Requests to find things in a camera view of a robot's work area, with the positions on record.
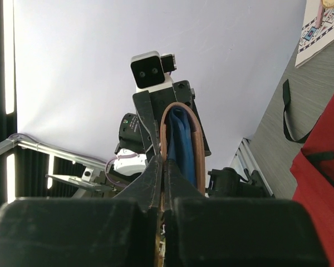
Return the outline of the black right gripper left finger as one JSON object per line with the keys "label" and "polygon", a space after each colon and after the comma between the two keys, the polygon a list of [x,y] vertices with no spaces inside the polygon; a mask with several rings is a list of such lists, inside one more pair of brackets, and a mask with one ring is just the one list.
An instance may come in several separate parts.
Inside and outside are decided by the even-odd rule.
{"label": "black right gripper left finger", "polygon": [[0,266],[156,266],[163,161],[111,199],[20,198],[0,208]]}

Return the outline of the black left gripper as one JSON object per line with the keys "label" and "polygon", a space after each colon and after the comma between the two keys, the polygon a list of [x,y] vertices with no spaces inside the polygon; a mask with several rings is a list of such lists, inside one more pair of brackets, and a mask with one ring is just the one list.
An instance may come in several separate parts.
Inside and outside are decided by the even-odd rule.
{"label": "black left gripper", "polygon": [[160,124],[167,106],[173,102],[184,103],[193,110],[197,118],[200,118],[195,104],[194,89],[187,80],[163,86],[154,92],[137,92],[133,94],[132,99],[147,160],[160,152]]}

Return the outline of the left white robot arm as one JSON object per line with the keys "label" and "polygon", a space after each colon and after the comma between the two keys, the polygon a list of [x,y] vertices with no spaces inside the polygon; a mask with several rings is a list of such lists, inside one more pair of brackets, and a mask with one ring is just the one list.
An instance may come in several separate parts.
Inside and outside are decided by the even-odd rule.
{"label": "left white robot arm", "polygon": [[158,90],[142,90],[132,96],[135,113],[127,113],[119,128],[118,149],[161,155],[174,160],[192,183],[205,178],[205,158],[211,154],[187,80]]}

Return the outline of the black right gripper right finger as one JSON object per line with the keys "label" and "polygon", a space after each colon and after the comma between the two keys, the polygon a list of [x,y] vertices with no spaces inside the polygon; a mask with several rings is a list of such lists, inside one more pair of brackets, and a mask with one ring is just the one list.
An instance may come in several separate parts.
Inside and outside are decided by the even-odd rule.
{"label": "black right gripper right finger", "polygon": [[291,200],[203,196],[164,162],[166,266],[329,266],[306,209]]}

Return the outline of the red student backpack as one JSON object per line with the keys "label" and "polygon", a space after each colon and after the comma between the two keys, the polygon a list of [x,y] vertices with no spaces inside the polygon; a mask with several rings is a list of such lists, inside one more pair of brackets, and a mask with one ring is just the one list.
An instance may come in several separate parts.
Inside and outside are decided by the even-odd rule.
{"label": "red student backpack", "polygon": [[297,186],[287,212],[287,266],[334,266],[334,94],[290,172]]}

